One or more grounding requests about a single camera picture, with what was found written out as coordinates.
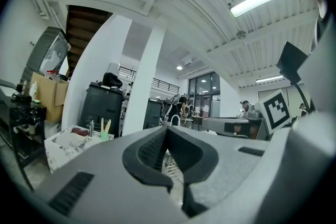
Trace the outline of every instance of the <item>glass door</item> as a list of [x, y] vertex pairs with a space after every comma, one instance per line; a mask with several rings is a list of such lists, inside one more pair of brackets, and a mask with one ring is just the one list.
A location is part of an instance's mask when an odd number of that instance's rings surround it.
[[212, 96], [212, 102], [211, 102], [210, 117], [219, 118], [220, 117], [220, 107], [221, 107], [221, 96], [220, 95], [213, 95]]
[[210, 116], [211, 95], [199, 95], [195, 98], [195, 112], [203, 118]]

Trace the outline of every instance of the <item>black railing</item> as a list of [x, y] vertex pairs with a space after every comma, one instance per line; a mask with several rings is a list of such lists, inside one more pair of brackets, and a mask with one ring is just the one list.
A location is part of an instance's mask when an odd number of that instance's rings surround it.
[[178, 86], [172, 85], [170, 83], [167, 83], [165, 81], [162, 81], [162, 80], [159, 80], [159, 79], [156, 79], [156, 78], [153, 78], [152, 86], [158, 87], [160, 89], [163, 89], [163, 90], [166, 90], [166, 91], [169, 91], [169, 92], [173, 92], [173, 93], [178, 93], [179, 92], [178, 90], [180, 88]]
[[[134, 80], [135, 76], [137, 75], [137, 72], [131, 69], [128, 69], [126, 67], [120, 67], [118, 75], [122, 78]], [[157, 87], [162, 90], [172, 92], [172, 93], [178, 93], [179, 92], [178, 90], [180, 89], [180, 87], [176, 85], [170, 84], [168, 82], [165, 82], [165, 81], [162, 81], [156, 78], [153, 78], [152, 86]]]
[[134, 80], [137, 72], [125, 67], [119, 67], [119, 76], [127, 79]]

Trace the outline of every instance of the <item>black bag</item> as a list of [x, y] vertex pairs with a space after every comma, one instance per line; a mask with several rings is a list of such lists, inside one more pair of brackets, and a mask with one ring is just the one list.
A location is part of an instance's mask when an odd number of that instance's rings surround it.
[[103, 81], [98, 83], [99, 86], [104, 85], [107, 87], [117, 87], [120, 88], [122, 86], [122, 82], [118, 77], [113, 73], [105, 73], [103, 77]]

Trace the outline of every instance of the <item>ceiling light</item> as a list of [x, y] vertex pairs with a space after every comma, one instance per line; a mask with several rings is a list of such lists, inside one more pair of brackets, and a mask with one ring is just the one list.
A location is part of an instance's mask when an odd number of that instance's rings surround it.
[[256, 83], [263, 82], [263, 81], [268, 81], [268, 80], [272, 80], [272, 79], [281, 79], [281, 78], [283, 78], [283, 75], [276, 76], [276, 77], [271, 77], [271, 78], [267, 78], [267, 79], [257, 79]]
[[269, 2], [271, 0], [245, 0], [238, 5], [232, 7], [231, 13], [235, 18], [239, 17], [240, 15], [249, 12], [251, 9], [254, 9], [266, 2]]

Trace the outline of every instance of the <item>white box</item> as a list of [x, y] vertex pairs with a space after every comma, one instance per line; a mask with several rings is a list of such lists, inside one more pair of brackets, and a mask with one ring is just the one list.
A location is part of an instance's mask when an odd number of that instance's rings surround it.
[[[73, 128], [87, 130], [74, 125], [44, 141], [51, 173], [61, 168], [67, 162], [77, 157], [88, 148], [102, 142], [100, 139], [100, 132], [94, 131], [93, 137], [81, 136], [76, 133], [72, 133], [71, 131]], [[113, 139], [113, 135], [108, 136], [108, 140], [111, 139]]]

